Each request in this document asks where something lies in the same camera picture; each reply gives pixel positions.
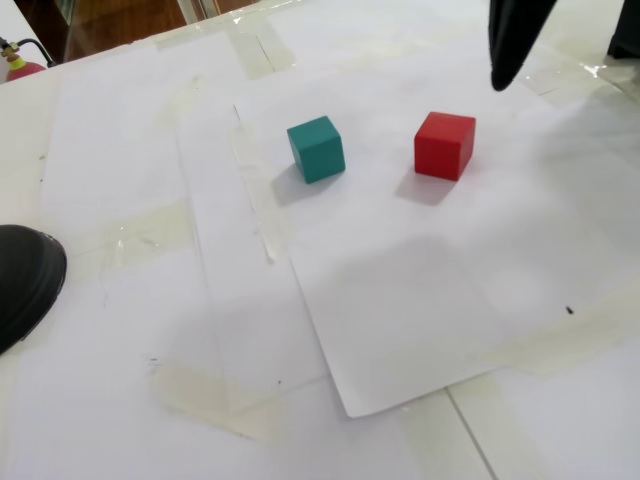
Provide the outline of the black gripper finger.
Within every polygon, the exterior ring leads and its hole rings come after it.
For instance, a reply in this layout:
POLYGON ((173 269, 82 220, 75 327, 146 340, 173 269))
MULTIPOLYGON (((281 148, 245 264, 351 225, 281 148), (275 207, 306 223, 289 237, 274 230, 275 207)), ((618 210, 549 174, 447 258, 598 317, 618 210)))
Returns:
POLYGON ((491 0, 489 53, 495 91, 508 88, 521 70, 556 0, 491 0))

